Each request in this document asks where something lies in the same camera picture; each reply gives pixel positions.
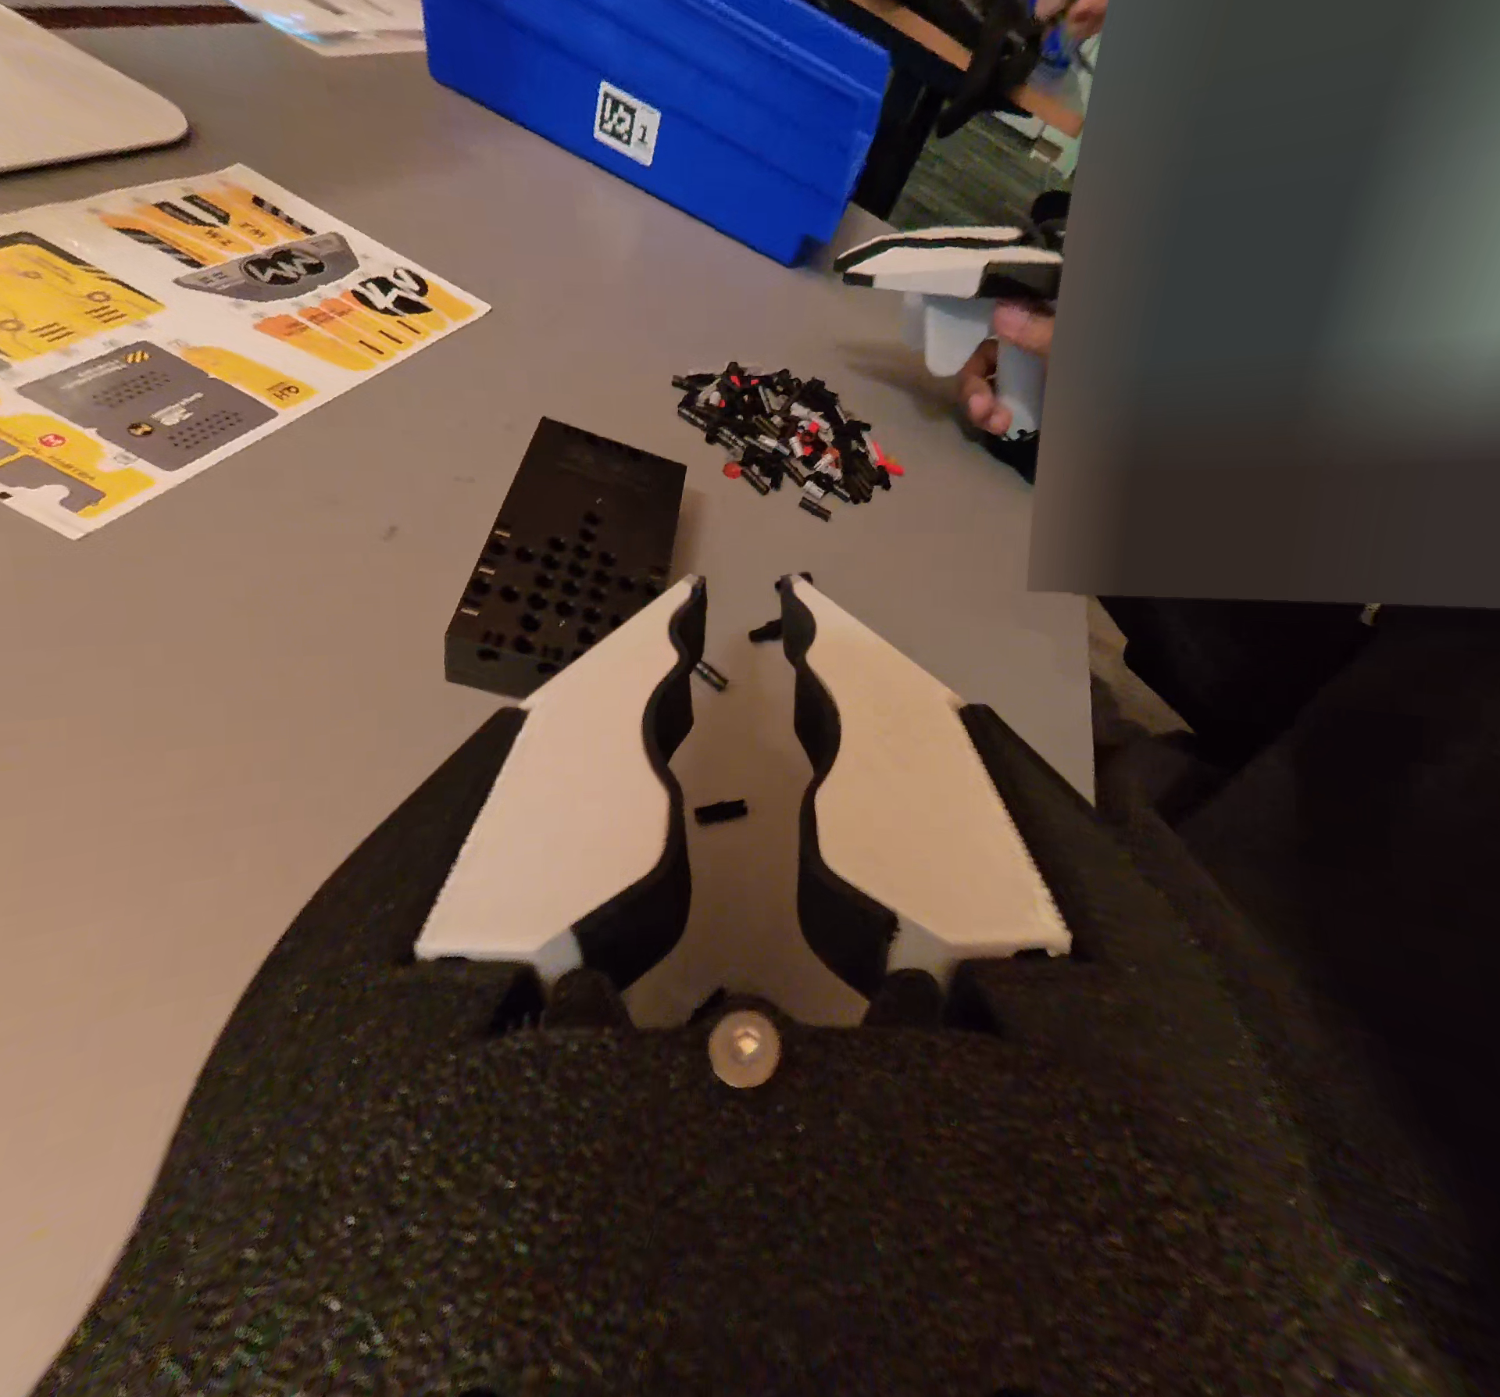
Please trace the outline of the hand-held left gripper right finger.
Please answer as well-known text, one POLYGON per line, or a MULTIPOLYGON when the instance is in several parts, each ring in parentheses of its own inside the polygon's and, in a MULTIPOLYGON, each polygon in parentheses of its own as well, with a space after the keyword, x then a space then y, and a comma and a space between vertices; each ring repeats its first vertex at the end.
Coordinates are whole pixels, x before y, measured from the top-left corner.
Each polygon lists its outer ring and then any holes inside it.
POLYGON ((975 735, 978 708, 787 574, 781 645, 809 762, 797 914, 814 956, 875 996, 890 975, 940 994, 961 965, 1062 959, 1072 933, 975 735))

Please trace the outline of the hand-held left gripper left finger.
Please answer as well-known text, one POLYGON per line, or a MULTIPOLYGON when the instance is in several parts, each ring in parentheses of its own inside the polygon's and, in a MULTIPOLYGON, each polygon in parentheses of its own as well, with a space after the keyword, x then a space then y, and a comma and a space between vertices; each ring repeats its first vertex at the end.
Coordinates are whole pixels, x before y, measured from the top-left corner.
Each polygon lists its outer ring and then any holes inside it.
POLYGON ((420 962, 594 968, 623 991, 690 907, 682 790, 706 582, 684 576, 500 721, 497 777, 415 939, 420 962))

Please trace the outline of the person's right hand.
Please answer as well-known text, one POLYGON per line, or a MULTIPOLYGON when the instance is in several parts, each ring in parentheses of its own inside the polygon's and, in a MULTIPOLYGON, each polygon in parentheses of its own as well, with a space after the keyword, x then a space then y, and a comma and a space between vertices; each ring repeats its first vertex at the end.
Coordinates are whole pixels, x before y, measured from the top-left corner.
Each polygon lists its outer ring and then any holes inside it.
POLYGON ((1040 429, 1054 325, 1049 304, 996 304, 990 336, 959 375, 966 415, 977 429, 1009 437, 1040 429))

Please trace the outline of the pile of black pins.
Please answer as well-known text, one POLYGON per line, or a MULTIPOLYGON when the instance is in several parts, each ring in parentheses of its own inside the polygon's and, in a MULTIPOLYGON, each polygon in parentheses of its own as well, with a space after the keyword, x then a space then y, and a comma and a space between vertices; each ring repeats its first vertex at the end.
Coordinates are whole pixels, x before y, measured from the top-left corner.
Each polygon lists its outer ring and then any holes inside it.
POLYGON ((904 476, 872 424, 821 378, 739 362, 673 375, 678 416, 724 450, 723 474, 760 495, 787 492, 827 523, 838 507, 864 507, 904 476))

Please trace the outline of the black perforated box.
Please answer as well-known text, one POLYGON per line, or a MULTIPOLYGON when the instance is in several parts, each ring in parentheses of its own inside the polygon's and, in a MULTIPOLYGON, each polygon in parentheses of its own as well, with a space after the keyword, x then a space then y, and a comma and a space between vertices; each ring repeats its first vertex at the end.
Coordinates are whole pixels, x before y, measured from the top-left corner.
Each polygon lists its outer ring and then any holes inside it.
POLYGON ((447 682, 521 700, 657 598, 682 463, 544 416, 444 635, 447 682))

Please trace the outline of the blue plastic bin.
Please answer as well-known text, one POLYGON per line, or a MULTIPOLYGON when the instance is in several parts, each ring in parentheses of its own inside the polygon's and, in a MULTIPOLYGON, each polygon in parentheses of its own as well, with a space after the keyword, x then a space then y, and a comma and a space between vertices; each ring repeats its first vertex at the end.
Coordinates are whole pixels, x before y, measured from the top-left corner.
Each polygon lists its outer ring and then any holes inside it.
POLYGON ((832 241, 890 77, 805 0, 422 0, 436 82, 782 265, 832 241))

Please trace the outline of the person's black pants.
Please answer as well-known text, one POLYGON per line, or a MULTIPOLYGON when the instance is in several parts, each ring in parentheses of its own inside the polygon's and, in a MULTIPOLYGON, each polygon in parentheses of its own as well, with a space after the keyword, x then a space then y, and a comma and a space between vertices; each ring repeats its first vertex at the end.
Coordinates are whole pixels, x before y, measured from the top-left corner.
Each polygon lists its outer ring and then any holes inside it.
POLYGON ((1342 1237, 1497 1393, 1495 608, 1106 597, 1184 722, 1098 799, 1279 1080, 1342 1237))

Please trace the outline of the yellow sticker sheet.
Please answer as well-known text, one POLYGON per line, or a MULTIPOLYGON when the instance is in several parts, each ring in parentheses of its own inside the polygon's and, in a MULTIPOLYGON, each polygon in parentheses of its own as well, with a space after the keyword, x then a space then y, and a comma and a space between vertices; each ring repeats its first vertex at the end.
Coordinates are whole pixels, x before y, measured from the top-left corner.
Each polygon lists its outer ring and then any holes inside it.
POLYGON ((491 309, 240 164, 2 231, 2 500, 71 539, 491 309))

